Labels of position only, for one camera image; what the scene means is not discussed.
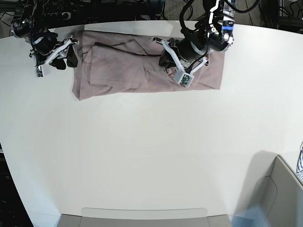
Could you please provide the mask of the grey bin bottom edge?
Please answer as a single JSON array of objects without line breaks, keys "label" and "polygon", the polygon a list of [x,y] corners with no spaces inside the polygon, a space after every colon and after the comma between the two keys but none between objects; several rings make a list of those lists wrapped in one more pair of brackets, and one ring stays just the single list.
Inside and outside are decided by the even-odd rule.
[{"label": "grey bin bottom edge", "polygon": [[230,227],[228,215],[208,216],[207,209],[113,210],[83,208],[62,214],[59,227]]}]

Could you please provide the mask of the mauve pink T-shirt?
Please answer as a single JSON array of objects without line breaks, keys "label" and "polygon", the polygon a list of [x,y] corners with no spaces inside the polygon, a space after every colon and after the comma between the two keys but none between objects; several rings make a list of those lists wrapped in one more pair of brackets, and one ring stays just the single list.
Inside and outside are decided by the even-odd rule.
[{"label": "mauve pink T-shirt", "polygon": [[79,100],[119,92],[153,93],[219,89],[224,65],[223,52],[211,52],[208,63],[194,73],[189,87],[173,81],[177,69],[159,66],[162,45],[154,36],[98,31],[73,34],[78,65],[72,92]]}]

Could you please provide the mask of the blue striped cloth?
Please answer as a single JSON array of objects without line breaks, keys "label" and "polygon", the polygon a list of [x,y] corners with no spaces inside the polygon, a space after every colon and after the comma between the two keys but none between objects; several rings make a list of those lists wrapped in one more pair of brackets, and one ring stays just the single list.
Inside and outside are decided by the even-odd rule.
[{"label": "blue striped cloth", "polygon": [[303,142],[300,145],[300,154],[297,161],[296,175],[303,182]]}]

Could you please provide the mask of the grey cardboard box right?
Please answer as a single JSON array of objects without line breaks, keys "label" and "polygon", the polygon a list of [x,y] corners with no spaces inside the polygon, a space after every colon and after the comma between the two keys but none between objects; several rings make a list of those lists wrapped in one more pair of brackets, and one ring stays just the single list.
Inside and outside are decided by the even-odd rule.
[{"label": "grey cardboard box right", "polygon": [[256,205],[268,210],[271,227],[303,225],[303,183],[281,156],[270,175],[257,181],[248,208]]}]

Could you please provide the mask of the blue translucent sheet corner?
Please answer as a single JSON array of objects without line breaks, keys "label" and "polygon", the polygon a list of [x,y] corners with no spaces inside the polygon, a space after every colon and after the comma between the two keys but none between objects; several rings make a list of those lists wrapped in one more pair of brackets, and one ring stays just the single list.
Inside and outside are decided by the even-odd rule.
[{"label": "blue translucent sheet corner", "polygon": [[232,227],[270,227],[267,220],[268,210],[263,209],[260,205],[248,208],[242,213],[238,213],[232,217]]}]

